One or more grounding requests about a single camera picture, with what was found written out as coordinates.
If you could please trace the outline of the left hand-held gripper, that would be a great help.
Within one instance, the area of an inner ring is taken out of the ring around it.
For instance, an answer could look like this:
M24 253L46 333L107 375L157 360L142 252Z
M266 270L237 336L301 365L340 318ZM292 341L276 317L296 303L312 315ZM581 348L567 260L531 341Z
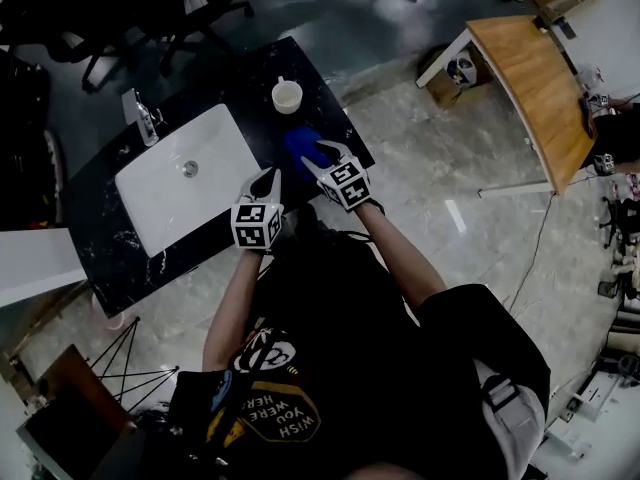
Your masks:
M281 170L269 167L247 179L239 201L267 198L269 203L236 203L231 208L231 229L239 249L270 250L282 229Z

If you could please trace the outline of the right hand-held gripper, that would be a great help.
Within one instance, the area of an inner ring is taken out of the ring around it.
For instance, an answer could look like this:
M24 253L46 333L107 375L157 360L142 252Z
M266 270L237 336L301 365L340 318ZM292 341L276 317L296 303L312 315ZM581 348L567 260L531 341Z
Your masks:
M345 144L318 140L314 146L325 154L331 163L340 163L332 168L320 167L306 156L301 157L304 166L313 174L331 201L339 204L344 210L351 211L371 198L368 175L359 160L350 157L351 151Z

